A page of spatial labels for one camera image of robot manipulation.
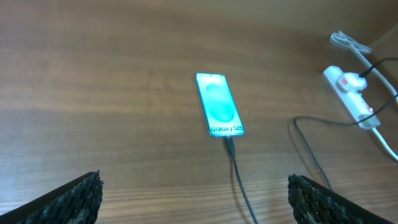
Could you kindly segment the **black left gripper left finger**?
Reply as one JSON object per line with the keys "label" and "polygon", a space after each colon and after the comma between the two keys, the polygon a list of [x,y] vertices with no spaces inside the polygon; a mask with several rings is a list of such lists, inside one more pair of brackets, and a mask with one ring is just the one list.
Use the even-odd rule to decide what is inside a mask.
{"label": "black left gripper left finger", "polygon": [[1,223],[95,223],[102,200],[100,172],[92,171],[1,215]]}

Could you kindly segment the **teal screen Galaxy smartphone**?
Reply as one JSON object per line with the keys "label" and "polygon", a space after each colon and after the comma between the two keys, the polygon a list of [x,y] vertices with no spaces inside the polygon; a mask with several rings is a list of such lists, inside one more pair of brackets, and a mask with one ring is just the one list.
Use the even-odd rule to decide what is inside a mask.
{"label": "teal screen Galaxy smartphone", "polygon": [[215,138],[244,135],[243,122],[226,77],[197,73],[196,82],[210,135]]}

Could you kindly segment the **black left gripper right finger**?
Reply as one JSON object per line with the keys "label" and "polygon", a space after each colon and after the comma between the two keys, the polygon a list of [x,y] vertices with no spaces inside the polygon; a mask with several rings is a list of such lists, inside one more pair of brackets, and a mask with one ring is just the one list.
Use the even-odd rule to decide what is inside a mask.
{"label": "black left gripper right finger", "polygon": [[288,177],[288,201],[297,223],[392,224],[304,175]]}

